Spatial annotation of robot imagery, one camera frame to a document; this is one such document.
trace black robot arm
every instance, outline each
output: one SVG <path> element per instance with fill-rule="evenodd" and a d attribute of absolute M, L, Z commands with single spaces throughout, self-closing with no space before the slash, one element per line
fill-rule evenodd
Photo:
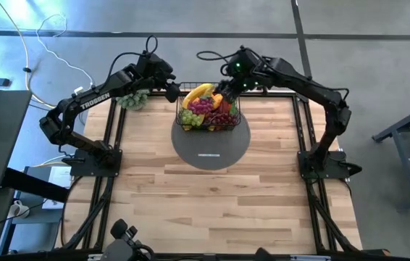
<path fill-rule="evenodd" d="M 334 172 L 342 172 L 344 167 L 338 167 L 344 157 L 336 155 L 334 162 L 329 163 L 329 147 L 335 138 L 345 132 L 351 111 L 339 91 L 348 89 L 333 89 L 322 86 L 311 79 L 295 71 L 293 66 L 282 58 L 260 57 L 253 50 L 241 47 L 239 51 L 230 57 L 226 64 L 225 75 L 230 80 L 222 80 L 217 87 L 226 99 L 234 100 L 242 92 L 254 88 L 268 89 L 273 86 L 286 87 L 294 90 L 314 102 L 321 104 L 325 109 L 326 128 L 319 143 L 311 148 L 309 155 L 303 158 L 301 172 L 305 172 L 305 178 L 319 177 L 327 166 L 331 166 Z M 347 168 L 348 175 L 353 175 L 358 168 Z"/>
<path fill-rule="evenodd" d="M 110 75 L 105 83 L 61 100 L 47 116 L 40 119 L 41 130 L 52 144 L 69 144 L 91 154 L 102 165 L 111 165 L 114 158 L 109 153 L 107 144 L 92 141 L 73 131 L 76 117 L 107 99 L 132 94 L 141 89 L 165 89 L 167 99 L 174 102 L 179 95 L 179 85 L 167 82 L 175 79 L 172 71 L 172 67 L 163 59 L 145 51 L 139 56 L 136 65 L 130 64 Z"/>

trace black wire basket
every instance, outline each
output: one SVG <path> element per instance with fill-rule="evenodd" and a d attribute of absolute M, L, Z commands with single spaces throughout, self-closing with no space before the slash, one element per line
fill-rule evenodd
<path fill-rule="evenodd" d="M 235 126 L 240 124 L 240 99 L 237 98 L 232 104 L 226 104 L 226 101 L 221 101 L 218 108 L 213 109 L 211 112 L 206 114 L 195 114 L 197 116 L 202 116 L 203 121 L 200 125 L 191 125 L 188 122 L 188 115 L 191 115 L 191 110 L 183 108 L 183 102 L 185 97 L 190 91 L 199 87 L 203 83 L 199 82 L 186 82 L 181 83 L 181 95 L 176 101 L 176 123 L 181 125 L 185 131 L 189 130 L 205 130 L 205 131 L 231 131 Z"/>

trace gray floor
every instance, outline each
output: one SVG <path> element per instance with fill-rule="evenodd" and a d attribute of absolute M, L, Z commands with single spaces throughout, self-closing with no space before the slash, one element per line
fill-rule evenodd
<path fill-rule="evenodd" d="M 22 29 L 37 28 L 42 19 L 61 12 L 68 18 L 68 29 L 79 31 L 296 33 L 290 0 L 3 2 Z M 410 0 L 298 0 L 298 7 L 305 33 L 410 35 Z M 62 21 L 56 18 L 45 28 L 61 27 Z M 0 30 L 13 30 L 1 9 Z M 34 69 L 31 86 L 46 101 L 58 102 L 78 86 L 88 85 L 82 73 L 47 54 L 35 37 L 26 41 Z M 104 79 L 114 56 L 122 51 L 141 51 L 144 43 L 143 38 L 62 37 L 44 41 L 70 63 L 87 70 L 96 83 Z M 297 39 L 160 38 L 157 53 L 174 67 L 179 81 L 219 80 L 220 63 L 199 61 L 195 53 L 210 49 L 228 54 L 241 44 L 261 54 L 284 57 L 302 72 Z M 375 144 L 370 138 L 410 113 L 410 41 L 310 40 L 306 48 L 316 81 L 351 89 L 347 102 L 353 115 L 340 145 L 348 160 L 364 169 L 351 182 L 363 247 L 386 248 L 394 255 L 410 257 L 410 211 L 396 212 L 398 205 L 410 200 L 410 187 L 393 142 Z M 24 58 L 18 37 L 0 36 L 0 76 L 13 80 L 11 89 L 24 89 Z M 132 57 L 121 59 L 116 69 L 134 61 Z M 22 169 L 59 155 L 38 128 L 44 113 L 32 107 L 28 110 L 11 167 Z M 82 129 L 77 123 L 77 131 Z M 46 229 L 32 231 L 39 236 Z M 14 243 L 16 249 L 30 251 L 19 240 Z M 42 244 L 33 249 L 45 247 Z"/>

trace wooden table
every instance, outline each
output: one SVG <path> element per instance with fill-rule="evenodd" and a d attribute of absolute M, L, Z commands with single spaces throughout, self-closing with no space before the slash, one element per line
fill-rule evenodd
<path fill-rule="evenodd" d="M 122 167 L 115 180 L 104 246 L 114 240 L 110 228 L 122 218 L 155 252 L 253 254 L 258 247 L 274 254 L 316 252 L 305 184 L 298 174 L 291 99 L 242 98 L 240 104 L 251 129 L 250 147 L 235 165 L 217 171 L 191 167 L 176 154 L 171 142 L 175 104 L 151 97 L 140 112 L 127 113 Z M 109 101 L 89 110 L 85 136 L 103 139 L 108 110 Z M 311 113 L 319 138 L 324 110 L 312 102 Z M 302 106 L 301 114 L 307 133 Z M 64 221 L 67 241 L 88 214 L 93 183 L 94 178 L 82 178 L 71 193 Z M 346 185 L 334 180 L 325 185 L 332 218 L 361 248 Z M 99 219 L 95 224 L 92 242 Z M 327 246 L 324 223 L 320 225 Z"/>

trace black metal frame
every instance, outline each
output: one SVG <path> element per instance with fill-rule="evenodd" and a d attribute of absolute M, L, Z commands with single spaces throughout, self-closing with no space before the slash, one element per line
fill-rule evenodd
<path fill-rule="evenodd" d="M 63 188 L 47 181 L 42 181 L 39 178 L 34 178 L 9 167 L 5 170 L 1 187 L 28 192 L 58 202 L 65 202 L 69 193 L 67 188 Z"/>
<path fill-rule="evenodd" d="M 187 95 L 188 91 L 181 91 L 181 96 Z M 265 97 L 279 97 L 279 98 L 289 98 L 292 100 L 293 103 L 293 112 L 294 112 L 294 117 L 296 120 L 296 130 L 297 130 L 297 136 L 298 136 L 298 145 L 300 147 L 300 151 L 306 151 L 306 145 L 304 141 L 304 130 L 301 124 L 301 114 L 300 114 L 300 109 L 298 107 L 298 102 L 301 101 L 304 106 L 304 111 L 305 111 L 305 117 L 308 125 L 308 131 L 309 131 L 309 138 L 310 138 L 310 143 L 311 145 L 316 142 L 315 135 L 314 135 L 314 127 L 313 127 L 313 122 L 311 118 L 311 111 L 309 109 L 309 104 L 301 99 L 299 99 L 298 94 L 296 92 L 292 91 L 287 91 L 287 92 L 269 92 L 265 94 L 264 96 L 262 95 L 263 93 L 261 92 L 248 92 L 241 94 L 242 97 L 259 97 L 259 98 L 265 98 Z M 164 92 L 163 91 L 154 91 L 151 96 L 163 96 Z M 126 115 L 126 110 L 122 109 L 120 112 L 120 118 L 118 120 L 118 126 L 117 126 L 117 134 L 115 138 L 115 144 L 114 147 L 115 149 L 118 149 L 120 147 L 120 141 L 121 141 L 121 133 L 122 129 L 124 127 L 124 119 Z M 114 101 L 112 101 L 112 104 L 110 106 L 110 111 L 109 111 L 109 117 L 107 120 L 107 125 L 106 125 L 106 131 L 104 134 L 104 141 L 108 143 L 111 129 L 112 129 L 112 124 L 114 120 Z M 97 177 L 96 182 L 94 183 L 94 190 L 93 190 L 93 196 L 91 199 L 91 204 L 90 204 L 90 211 L 96 204 L 98 198 L 99 198 L 99 191 L 100 191 L 100 186 L 101 186 L 101 179 L 102 177 Z M 321 238 L 321 232 L 319 229 L 319 221 L 317 219 L 317 210 L 315 207 L 315 199 L 313 198 L 313 195 L 311 195 L 309 192 L 312 191 L 312 186 L 313 184 L 309 182 L 309 180 L 305 180 L 306 183 L 306 191 L 307 191 L 307 199 L 309 202 L 309 209 L 310 209 L 310 216 L 311 216 L 311 224 L 313 228 L 313 236 L 314 236 L 314 243 L 316 246 L 317 253 L 319 254 L 322 251 L 325 251 L 325 248 L 322 244 L 322 238 Z M 319 184 L 319 195 L 320 195 L 320 201 L 322 206 L 324 207 L 326 213 L 330 215 L 329 212 L 329 206 L 327 203 L 327 195 L 325 191 L 325 185 L 324 181 L 322 179 L 318 180 Z M 102 212 L 101 216 L 101 222 L 99 226 L 99 232 L 97 236 L 97 242 L 94 245 L 94 249 L 102 249 L 103 243 L 104 243 L 104 234 L 106 230 L 106 222 L 107 222 L 107 216 L 108 216 L 108 211 L 109 211 L 109 205 L 110 205 L 110 200 L 105 204 L 104 210 Z M 88 230 L 87 234 L 84 237 L 83 241 L 83 248 L 87 249 L 89 247 L 89 242 L 91 240 L 91 232 L 92 228 Z M 329 248 L 331 250 L 336 251 L 337 247 L 335 244 L 335 239 L 333 236 L 332 231 L 327 227 L 327 235 L 328 235 L 328 241 L 329 241 Z M 184 257 L 185 254 L 183 253 L 158 253 L 158 257 Z M 188 256 L 191 255 L 200 255 L 200 253 L 195 253 L 195 254 L 187 254 Z M 229 254 L 229 257 L 240 257 L 239 254 Z"/>

